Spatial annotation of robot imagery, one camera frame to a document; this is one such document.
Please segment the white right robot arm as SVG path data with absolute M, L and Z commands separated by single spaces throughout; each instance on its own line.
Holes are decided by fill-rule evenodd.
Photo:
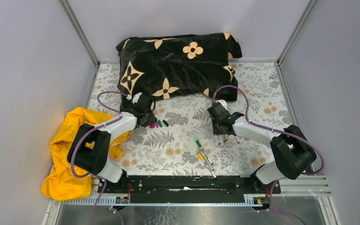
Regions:
M 221 103 L 214 103 L 207 111 L 215 135 L 246 137 L 271 149 L 274 160 L 250 175 L 250 187 L 256 193 L 262 193 L 275 180 L 297 179 L 317 159 L 315 150 L 295 125 L 284 130 L 270 128 L 248 120 L 240 112 L 229 113 Z

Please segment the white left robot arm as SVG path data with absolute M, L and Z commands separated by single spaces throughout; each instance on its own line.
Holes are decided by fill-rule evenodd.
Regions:
M 124 170 L 108 160 L 111 143 L 122 134 L 156 123 L 153 113 L 156 101 L 138 93 L 128 96 L 130 104 L 117 117 L 96 125 L 82 124 L 67 154 L 72 174 L 77 178 L 95 175 L 109 181 L 109 187 L 116 193 L 125 190 L 127 181 Z

